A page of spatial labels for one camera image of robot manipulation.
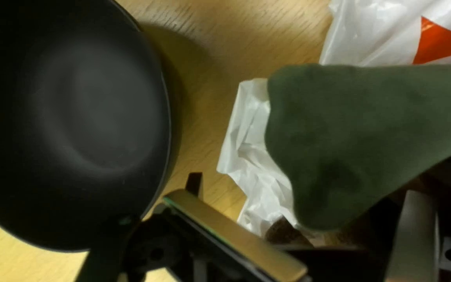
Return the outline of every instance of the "nonstick coating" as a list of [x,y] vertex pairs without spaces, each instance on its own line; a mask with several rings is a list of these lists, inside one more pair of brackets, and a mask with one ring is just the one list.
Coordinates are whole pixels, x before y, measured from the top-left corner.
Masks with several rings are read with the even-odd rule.
[[0,225],[80,250],[155,198],[166,87],[136,23],[107,0],[0,0]]

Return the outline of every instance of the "wooden floor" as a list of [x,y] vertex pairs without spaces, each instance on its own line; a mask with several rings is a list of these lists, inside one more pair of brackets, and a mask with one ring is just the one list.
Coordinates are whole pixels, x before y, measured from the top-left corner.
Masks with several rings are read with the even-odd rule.
[[[166,191],[204,172],[202,198],[236,217],[244,194],[216,162],[238,81],[316,62],[329,0],[119,0],[161,57],[180,125]],[[27,245],[0,230],[0,280],[70,282],[85,253]]]

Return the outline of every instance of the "white plastic bag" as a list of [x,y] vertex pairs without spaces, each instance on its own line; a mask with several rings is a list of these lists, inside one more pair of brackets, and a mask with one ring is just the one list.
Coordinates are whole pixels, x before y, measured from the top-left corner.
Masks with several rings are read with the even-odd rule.
[[332,0],[321,64],[451,62],[451,0]]
[[268,79],[241,81],[218,162],[247,197],[238,222],[260,236],[282,216],[296,225],[290,180],[265,144],[269,111]]

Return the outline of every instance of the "black frying pan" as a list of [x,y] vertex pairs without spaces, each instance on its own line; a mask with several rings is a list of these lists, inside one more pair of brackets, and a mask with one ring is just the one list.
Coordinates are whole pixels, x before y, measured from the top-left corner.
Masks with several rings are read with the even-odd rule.
[[89,249],[147,211],[169,159],[169,100],[110,0],[0,0],[0,225]]

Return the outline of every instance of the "green cloth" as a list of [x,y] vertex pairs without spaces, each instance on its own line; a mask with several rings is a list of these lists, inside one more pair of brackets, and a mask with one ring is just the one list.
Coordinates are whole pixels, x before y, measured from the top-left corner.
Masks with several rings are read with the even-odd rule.
[[451,65],[296,65],[269,78],[266,147],[302,227],[349,223],[451,156]]

